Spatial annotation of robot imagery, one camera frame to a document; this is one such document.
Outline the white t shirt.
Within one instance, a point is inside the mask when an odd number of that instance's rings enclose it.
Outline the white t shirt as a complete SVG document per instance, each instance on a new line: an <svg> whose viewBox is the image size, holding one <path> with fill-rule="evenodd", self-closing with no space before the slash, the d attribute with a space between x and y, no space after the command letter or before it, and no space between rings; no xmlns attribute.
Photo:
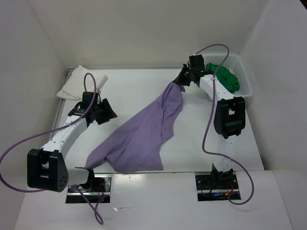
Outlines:
<svg viewBox="0 0 307 230"><path fill-rule="evenodd" d="M79 65L75 68L68 78L64 86L57 93L57 97L64 100L81 100L84 89L84 77L86 73L91 73L96 82L96 88L100 89L101 86L107 81L106 74L98 72L97 70L89 70Z"/></svg>

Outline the purple t shirt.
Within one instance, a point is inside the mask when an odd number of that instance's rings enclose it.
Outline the purple t shirt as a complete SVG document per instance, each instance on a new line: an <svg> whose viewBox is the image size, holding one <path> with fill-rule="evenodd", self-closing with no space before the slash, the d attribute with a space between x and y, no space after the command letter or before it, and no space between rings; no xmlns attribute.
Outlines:
<svg viewBox="0 0 307 230"><path fill-rule="evenodd" d="M183 109L185 89L169 83L164 91L116 129L88 156L86 168L107 162L116 172L163 170L161 146L174 135L174 123Z"/></svg>

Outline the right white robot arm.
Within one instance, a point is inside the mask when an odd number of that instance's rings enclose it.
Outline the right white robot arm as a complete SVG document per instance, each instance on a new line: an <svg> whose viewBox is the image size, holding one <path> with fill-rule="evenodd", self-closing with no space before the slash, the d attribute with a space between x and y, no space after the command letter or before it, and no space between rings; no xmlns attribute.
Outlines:
<svg viewBox="0 0 307 230"><path fill-rule="evenodd" d="M202 150L207 154L228 159L241 167L247 176L250 176L246 168L233 159L237 137L246 125L246 115L244 98L235 97L219 80L219 76L224 78L229 74L230 71L223 66L201 64L193 67L183 64L182 70L173 82L181 86L190 86L190 83L194 82L211 96L212 109L203 137ZM224 139L221 153L205 149L205 141L211 122L213 122L216 133Z"/></svg>

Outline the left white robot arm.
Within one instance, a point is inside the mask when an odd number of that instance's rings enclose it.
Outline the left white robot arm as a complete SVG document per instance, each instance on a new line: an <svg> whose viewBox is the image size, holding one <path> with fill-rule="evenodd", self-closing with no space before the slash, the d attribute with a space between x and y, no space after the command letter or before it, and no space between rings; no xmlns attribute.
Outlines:
<svg viewBox="0 0 307 230"><path fill-rule="evenodd" d="M78 137L96 121L99 125L116 118L108 100L95 100L84 118L73 124L85 113L89 101L83 100L68 113L64 125L67 128L57 132L40 149L32 149L27 154L27 185L31 188L62 192L65 187L79 185L89 192L95 188L94 171L86 167L68 169L65 158Z"/></svg>

